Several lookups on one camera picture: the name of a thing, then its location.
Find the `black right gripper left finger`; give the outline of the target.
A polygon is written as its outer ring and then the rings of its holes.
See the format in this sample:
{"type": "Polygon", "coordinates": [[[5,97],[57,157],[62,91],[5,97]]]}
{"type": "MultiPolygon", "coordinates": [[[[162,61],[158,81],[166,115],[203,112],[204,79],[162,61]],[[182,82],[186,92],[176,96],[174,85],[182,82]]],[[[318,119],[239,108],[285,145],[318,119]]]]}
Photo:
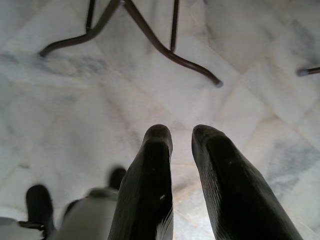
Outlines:
{"type": "Polygon", "coordinates": [[[151,126],[122,179],[109,240],[173,240],[170,130],[151,126]]]}

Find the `black robot left foot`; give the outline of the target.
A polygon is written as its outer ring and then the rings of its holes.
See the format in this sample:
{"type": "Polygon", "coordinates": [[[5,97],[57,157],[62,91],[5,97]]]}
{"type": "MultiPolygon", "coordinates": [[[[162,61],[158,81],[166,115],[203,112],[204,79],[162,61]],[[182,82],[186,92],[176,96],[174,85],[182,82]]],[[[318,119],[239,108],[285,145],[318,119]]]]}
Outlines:
{"type": "Polygon", "coordinates": [[[53,220],[53,205],[48,189],[42,184],[31,186],[25,195],[28,222],[43,226],[43,239],[56,230],[53,220]]]}

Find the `silver robot left leg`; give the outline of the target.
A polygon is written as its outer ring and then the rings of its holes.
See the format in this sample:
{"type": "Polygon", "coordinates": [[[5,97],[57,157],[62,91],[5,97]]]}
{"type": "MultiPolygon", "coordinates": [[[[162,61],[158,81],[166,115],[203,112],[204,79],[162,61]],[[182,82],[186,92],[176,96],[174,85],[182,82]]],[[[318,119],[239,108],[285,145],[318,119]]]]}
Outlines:
{"type": "Polygon", "coordinates": [[[21,227],[15,219],[0,217],[0,240],[42,240],[42,232],[21,227]]]}

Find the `black robot foot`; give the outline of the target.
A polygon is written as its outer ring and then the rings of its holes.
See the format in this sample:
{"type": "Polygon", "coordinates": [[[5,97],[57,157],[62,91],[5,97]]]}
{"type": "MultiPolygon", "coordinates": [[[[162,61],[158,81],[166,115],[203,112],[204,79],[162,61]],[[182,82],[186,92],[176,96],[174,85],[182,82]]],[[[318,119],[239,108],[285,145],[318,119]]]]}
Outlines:
{"type": "Polygon", "coordinates": [[[53,205],[48,189],[42,184],[31,186],[25,195],[28,222],[43,226],[43,239],[56,230],[53,220],[53,205]]]}
{"type": "Polygon", "coordinates": [[[121,187],[121,183],[126,172],[127,172],[126,169],[122,166],[115,167],[112,170],[110,177],[108,179],[108,187],[118,191],[121,187]]]}

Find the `black robot right foot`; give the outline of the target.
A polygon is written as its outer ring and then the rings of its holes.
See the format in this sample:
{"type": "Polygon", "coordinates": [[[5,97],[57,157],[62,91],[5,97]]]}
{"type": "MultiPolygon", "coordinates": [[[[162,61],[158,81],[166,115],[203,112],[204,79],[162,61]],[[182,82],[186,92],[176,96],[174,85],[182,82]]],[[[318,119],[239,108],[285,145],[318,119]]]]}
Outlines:
{"type": "Polygon", "coordinates": [[[121,183],[126,172],[127,172],[126,169],[122,166],[115,167],[112,170],[110,177],[108,179],[108,187],[118,191],[121,187],[121,183]]]}

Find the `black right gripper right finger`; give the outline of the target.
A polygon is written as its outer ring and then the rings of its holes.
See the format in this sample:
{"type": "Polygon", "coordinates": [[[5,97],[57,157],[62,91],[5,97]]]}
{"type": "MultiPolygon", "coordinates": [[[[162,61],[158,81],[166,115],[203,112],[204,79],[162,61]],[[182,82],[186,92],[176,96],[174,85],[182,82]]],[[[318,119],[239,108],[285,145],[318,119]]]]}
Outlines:
{"type": "Polygon", "coordinates": [[[215,240],[303,240],[262,174],[222,131],[195,126],[191,148],[215,240]]]}

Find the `dark brown metal chair frame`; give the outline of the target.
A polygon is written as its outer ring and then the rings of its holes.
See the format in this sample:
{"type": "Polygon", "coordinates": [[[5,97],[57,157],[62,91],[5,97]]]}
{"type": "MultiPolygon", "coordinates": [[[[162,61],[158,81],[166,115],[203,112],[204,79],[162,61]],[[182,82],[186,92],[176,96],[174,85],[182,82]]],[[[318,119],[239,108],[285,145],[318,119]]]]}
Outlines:
{"type": "Polygon", "coordinates": [[[44,47],[38,55],[42,58],[48,56],[51,52],[70,47],[76,46],[83,43],[86,43],[94,39],[103,28],[107,25],[111,17],[114,15],[116,10],[120,7],[123,7],[137,26],[141,29],[145,37],[150,41],[150,43],[158,50],[163,56],[169,60],[175,62],[178,65],[181,65],[185,68],[193,70],[197,73],[200,73],[210,79],[216,88],[221,88],[224,84],[218,79],[211,71],[207,68],[191,62],[185,58],[180,57],[175,54],[177,46],[177,33],[178,33],[178,22],[179,22],[179,8],[180,0],[173,0],[172,7],[172,21],[171,21],[171,33],[170,33],[170,46],[169,48],[165,47],[161,41],[157,38],[152,28],[148,25],[133,0],[109,0],[109,3],[103,10],[100,18],[97,20],[95,26],[93,24],[94,12],[95,12],[96,0],[89,0],[88,9],[86,13],[86,22],[85,22],[85,34],[82,34],[77,37],[72,37],[64,40],[59,40],[53,42],[46,47],[44,47]]]}

